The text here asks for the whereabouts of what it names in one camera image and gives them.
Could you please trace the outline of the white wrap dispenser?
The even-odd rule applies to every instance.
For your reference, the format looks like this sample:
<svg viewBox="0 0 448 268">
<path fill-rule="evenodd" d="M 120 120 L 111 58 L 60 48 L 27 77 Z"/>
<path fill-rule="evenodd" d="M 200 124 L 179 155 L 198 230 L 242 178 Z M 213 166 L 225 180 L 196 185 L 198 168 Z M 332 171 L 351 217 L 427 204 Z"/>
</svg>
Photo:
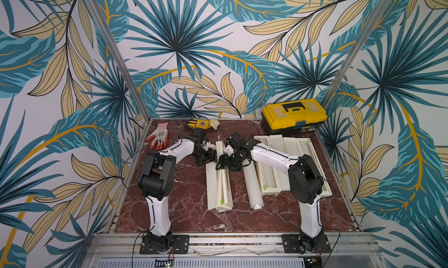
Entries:
<svg viewBox="0 0 448 268">
<path fill-rule="evenodd" d="M 281 135 L 254 136 L 254 138 L 268 147 L 272 147 L 273 141 L 276 140 L 280 140 L 280 143 L 283 144 Z M 282 192 L 282 186 L 278 171 L 274 170 L 271 166 L 258 161 L 255 162 L 255 168 L 262 196 L 279 195 Z"/>
<path fill-rule="evenodd" d="M 227 168 L 217 170 L 217 164 L 211 162 L 205 165 L 206 195 L 208 210 L 215 209 L 221 213 L 233 209 L 233 199 L 229 171 Z"/>
</svg>

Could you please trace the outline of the white dispenser base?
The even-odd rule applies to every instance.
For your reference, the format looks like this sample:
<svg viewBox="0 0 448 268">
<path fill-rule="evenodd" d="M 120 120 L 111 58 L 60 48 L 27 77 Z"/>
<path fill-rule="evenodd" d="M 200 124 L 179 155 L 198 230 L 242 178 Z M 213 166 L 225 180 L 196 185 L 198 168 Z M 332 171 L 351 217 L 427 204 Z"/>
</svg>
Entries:
<svg viewBox="0 0 448 268">
<path fill-rule="evenodd" d="M 326 181 L 327 177 L 325 171 L 320 164 L 319 157 L 310 138 L 282 137 L 281 135 L 274 135 L 270 136 L 270 139 L 273 149 L 289 154 L 291 157 L 302 157 L 303 155 L 310 156 L 315 162 L 320 175 L 324 178 L 321 198 L 328 198 L 333 195 L 334 191 Z"/>
</svg>

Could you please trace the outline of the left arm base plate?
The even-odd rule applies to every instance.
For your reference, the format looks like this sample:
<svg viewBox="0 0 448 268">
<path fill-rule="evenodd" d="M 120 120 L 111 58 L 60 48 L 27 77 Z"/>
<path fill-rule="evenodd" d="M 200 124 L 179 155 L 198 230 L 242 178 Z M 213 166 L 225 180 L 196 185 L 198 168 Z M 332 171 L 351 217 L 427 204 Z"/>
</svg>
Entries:
<svg viewBox="0 0 448 268">
<path fill-rule="evenodd" d="M 152 233 L 142 237 L 140 254 L 141 255 L 158 255 L 174 253 L 175 255 L 188 254 L 190 244 L 189 235 L 172 235 L 157 236 Z"/>
</svg>

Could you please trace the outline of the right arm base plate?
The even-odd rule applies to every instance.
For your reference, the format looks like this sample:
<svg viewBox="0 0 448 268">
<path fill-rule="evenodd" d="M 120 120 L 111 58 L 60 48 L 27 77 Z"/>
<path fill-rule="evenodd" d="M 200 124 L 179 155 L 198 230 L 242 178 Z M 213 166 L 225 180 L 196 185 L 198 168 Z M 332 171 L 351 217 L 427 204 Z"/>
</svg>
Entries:
<svg viewBox="0 0 448 268">
<path fill-rule="evenodd" d="M 303 234 L 281 235 L 282 245 L 286 254 L 330 253 L 331 247 L 327 235 L 319 234 L 310 238 Z"/>
</svg>

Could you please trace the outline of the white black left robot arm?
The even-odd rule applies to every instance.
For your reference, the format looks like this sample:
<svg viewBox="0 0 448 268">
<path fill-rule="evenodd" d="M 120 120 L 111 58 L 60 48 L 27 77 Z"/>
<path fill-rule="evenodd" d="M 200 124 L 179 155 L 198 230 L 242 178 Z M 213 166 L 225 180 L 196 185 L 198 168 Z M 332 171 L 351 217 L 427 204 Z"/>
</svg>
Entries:
<svg viewBox="0 0 448 268">
<path fill-rule="evenodd" d="M 149 208 L 149 242 L 167 249 L 173 240 L 172 223 L 169 219 L 169 195 L 175 185 L 176 164 L 188 156 L 200 164 L 217 159 L 216 151 L 206 141 L 205 128 L 194 128 L 192 134 L 180 138 L 174 145 L 158 151 L 147 152 L 139 175 L 138 187 Z"/>
</svg>

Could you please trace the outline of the plastic wrap roll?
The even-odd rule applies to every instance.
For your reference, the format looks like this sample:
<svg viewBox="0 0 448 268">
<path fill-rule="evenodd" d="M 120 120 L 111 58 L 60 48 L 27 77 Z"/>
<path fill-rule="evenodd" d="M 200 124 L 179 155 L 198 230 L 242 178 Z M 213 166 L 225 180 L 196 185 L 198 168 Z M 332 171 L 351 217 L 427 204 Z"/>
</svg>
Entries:
<svg viewBox="0 0 448 268">
<path fill-rule="evenodd" d="M 243 167 L 243 174 L 250 208 L 253 210 L 261 210 L 264 207 L 264 201 L 253 162 Z"/>
</svg>

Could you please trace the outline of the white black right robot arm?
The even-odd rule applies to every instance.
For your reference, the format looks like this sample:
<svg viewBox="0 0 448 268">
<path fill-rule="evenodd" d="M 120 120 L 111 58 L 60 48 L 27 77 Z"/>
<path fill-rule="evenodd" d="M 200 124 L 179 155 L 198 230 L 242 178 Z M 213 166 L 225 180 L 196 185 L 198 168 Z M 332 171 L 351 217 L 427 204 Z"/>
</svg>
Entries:
<svg viewBox="0 0 448 268">
<path fill-rule="evenodd" d="M 283 153 L 257 139 L 247 141 L 238 133 L 229 136 L 227 142 L 231 153 L 218 157 L 217 170 L 228 167 L 240 171 L 245 161 L 256 161 L 287 174 L 290 191 L 299 202 L 301 211 L 301 246 L 307 252 L 316 250 L 318 243 L 324 241 L 320 221 L 320 198 L 324 179 L 314 160 L 307 154 L 297 157 Z"/>
</svg>

